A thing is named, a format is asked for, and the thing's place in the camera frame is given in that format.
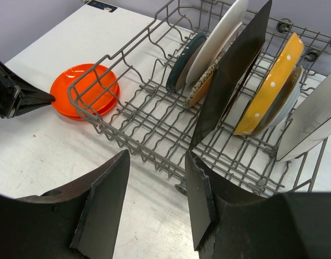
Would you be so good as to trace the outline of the white plate striped rim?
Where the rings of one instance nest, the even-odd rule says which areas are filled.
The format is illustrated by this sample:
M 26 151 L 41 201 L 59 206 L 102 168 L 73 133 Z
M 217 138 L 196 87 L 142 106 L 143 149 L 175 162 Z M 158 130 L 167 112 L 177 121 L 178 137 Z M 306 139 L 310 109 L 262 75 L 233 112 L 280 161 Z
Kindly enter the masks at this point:
M 248 0 L 235 1 L 220 19 L 191 65 L 185 79 L 186 84 L 194 83 L 202 76 L 229 39 L 238 31 L 242 25 L 248 3 Z

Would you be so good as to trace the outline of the white rectangular plate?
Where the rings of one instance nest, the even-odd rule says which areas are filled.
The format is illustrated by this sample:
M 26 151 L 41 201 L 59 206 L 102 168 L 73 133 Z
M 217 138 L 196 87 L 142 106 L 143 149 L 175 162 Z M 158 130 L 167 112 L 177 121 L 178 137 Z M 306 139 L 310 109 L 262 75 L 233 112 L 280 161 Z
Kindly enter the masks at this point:
M 331 135 L 331 73 L 291 115 L 282 135 L 276 160 L 294 159 Z

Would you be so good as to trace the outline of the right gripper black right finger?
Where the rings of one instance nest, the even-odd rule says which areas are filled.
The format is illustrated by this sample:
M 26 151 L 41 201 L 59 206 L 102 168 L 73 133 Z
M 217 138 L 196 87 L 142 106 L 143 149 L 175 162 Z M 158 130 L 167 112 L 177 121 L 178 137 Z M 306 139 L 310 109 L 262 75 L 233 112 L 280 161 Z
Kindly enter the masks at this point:
M 200 258 L 331 258 L 331 192 L 264 198 L 185 154 L 194 250 Z

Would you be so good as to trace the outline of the yellow polka dot plate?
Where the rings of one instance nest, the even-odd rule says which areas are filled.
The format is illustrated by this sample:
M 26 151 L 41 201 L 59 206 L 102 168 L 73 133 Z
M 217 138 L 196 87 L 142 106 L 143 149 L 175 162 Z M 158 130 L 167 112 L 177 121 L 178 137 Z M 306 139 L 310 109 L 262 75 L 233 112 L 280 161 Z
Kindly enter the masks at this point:
M 303 41 L 293 33 L 237 124 L 234 135 L 252 134 L 281 91 L 303 50 Z

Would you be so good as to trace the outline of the speckled beige oval plate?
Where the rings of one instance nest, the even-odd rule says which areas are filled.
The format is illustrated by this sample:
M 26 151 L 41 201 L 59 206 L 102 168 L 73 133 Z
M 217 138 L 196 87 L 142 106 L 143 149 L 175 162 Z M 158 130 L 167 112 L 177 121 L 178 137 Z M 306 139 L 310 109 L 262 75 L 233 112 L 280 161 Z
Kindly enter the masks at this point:
M 218 54 L 216 55 L 215 59 L 211 62 L 209 67 L 205 70 L 205 72 L 202 74 L 202 76 L 199 78 L 199 80 L 194 84 L 192 87 L 190 93 L 188 94 L 186 100 L 184 101 L 183 107 L 189 108 L 190 101 L 194 97 L 197 90 L 200 88 L 200 86 L 210 77 L 213 76 L 213 73 L 216 70 L 216 67 L 218 65 L 218 62 L 221 60 L 221 58 L 224 56 L 224 54 L 227 52 L 228 48 L 231 46 L 232 42 L 236 37 L 238 36 L 241 27 L 242 22 L 239 22 L 238 25 L 232 30 L 232 32 L 228 35 L 228 38 L 223 43 L 222 47 L 219 49 Z

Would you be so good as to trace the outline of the woven bamboo round plate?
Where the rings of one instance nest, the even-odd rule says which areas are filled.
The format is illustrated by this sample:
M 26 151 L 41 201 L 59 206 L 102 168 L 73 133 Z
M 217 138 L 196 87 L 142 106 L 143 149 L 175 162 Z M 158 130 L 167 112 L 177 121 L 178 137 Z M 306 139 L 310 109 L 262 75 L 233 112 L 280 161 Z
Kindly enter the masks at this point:
M 207 93 L 210 84 L 211 84 L 211 79 L 212 76 L 210 76 L 201 86 L 200 88 L 197 90 L 197 92 L 195 93 L 194 97 L 192 98 L 192 100 L 190 101 L 190 106 L 194 106 L 196 103 L 198 103 Z

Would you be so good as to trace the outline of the green square glazed plate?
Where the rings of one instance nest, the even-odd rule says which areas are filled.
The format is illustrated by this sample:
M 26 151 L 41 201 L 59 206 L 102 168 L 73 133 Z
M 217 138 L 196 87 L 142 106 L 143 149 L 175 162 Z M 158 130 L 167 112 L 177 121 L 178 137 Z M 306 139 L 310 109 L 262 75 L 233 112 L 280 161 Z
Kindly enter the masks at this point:
M 219 61 L 204 99 L 189 150 L 195 148 L 220 122 L 236 85 L 263 48 L 272 1 L 255 14 Z

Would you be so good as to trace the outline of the orange round plate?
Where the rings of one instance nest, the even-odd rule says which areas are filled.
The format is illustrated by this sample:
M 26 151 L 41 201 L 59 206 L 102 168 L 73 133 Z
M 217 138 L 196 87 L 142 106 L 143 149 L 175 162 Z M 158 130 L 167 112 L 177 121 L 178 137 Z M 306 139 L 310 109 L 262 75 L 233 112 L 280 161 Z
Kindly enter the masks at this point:
M 113 109 L 113 107 L 111 107 L 109 109 L 106 109 L 104 111 L 100 111 L 99 115 L 105 115 L 105 114 L 109 113 L 112 109 Z M 69 119 L 72 119 L 72 120 L 84 121 L 84 119 L 81 118 L 81 117 L 68 117 L 68 116 L 66 116 L 66 117 L 69 118 Z
M 67 90 L 74 81 L 92 66 L 92 63 L 76 65 L 67 69 L 55 79 L 50 88 L 50 94 L 56 99 L 52 102 L 52 105 L 58 113 L 68 117 L 79 117 L 76 108 L 70 102 Z M 71 89 L 72 98 L 76 98 L 80 94 L 78 105 L 82 108 L 89 106 L 89 111 L 92 114 L 114 107 L 118 102 L 120 96 L 119 84 L 116 82 L 114 72 L 106 72 L 107 70 L 107 67 L 98 65 Z

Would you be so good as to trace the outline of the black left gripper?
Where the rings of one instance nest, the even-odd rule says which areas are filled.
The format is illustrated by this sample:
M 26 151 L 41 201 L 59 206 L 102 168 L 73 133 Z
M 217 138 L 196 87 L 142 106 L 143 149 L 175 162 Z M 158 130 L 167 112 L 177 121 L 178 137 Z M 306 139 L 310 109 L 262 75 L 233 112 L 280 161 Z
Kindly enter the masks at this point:
M 21 77 L 0 61 L 0 117 L 12 118 L 51 105 L 56 99 Z

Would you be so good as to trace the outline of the dark teal round plate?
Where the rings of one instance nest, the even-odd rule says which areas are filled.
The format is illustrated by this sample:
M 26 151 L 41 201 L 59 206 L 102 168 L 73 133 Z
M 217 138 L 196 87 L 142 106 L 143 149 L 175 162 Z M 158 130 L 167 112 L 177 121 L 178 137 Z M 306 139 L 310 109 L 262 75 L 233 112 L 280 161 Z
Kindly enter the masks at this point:
M 176 92 L 183 88 L 191 65 L 206 41 L 204 33 L 197 34 L 185 47 L 174 64 L 166 82 L 167 92 Z

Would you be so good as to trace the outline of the light blue round plate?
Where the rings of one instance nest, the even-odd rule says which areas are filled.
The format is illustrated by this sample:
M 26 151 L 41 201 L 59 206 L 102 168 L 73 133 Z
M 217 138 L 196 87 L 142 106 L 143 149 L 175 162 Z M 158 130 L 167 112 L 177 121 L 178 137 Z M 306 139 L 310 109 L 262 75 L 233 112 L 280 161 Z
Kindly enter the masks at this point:
M 267 128 L 278 125 L 293 108 L 300 94 L 299 82 L 303 73 L 304 68 L 302 65 L 299 65 L 287 78 L 271 108 L 267 111 Z

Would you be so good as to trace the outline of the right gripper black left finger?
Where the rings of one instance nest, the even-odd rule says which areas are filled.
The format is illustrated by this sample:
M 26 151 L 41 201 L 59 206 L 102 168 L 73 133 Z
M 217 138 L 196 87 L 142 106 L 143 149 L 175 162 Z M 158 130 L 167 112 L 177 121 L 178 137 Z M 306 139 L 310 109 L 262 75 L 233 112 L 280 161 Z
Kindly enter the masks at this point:
M 112 258 L 129 170 L 123 150 L 42 195 L 0 194 L 0 258 Z

